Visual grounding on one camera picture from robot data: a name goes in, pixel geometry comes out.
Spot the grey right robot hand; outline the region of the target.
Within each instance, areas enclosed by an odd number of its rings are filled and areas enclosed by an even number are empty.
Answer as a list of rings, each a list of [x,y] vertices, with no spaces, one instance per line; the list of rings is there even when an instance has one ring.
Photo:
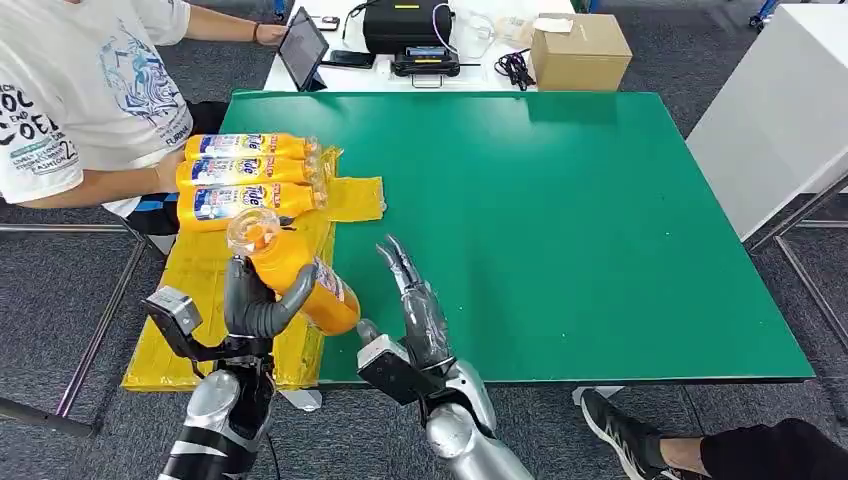
[[[430,284],[395,236],[388,234],[376,249],[399,291],[409,363],[434,377],[454,379],[457,358],[448,339],[446,316]]]

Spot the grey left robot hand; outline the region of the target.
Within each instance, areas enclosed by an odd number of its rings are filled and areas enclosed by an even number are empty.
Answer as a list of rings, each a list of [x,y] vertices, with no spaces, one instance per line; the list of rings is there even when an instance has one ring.
[[[303,266],[294,284],[277,300],[251,260],[234,255],[229,260],[224,292],[224,322],[228,333],[270,339],[281,334],[306,303],[316,278],[314,265]]]

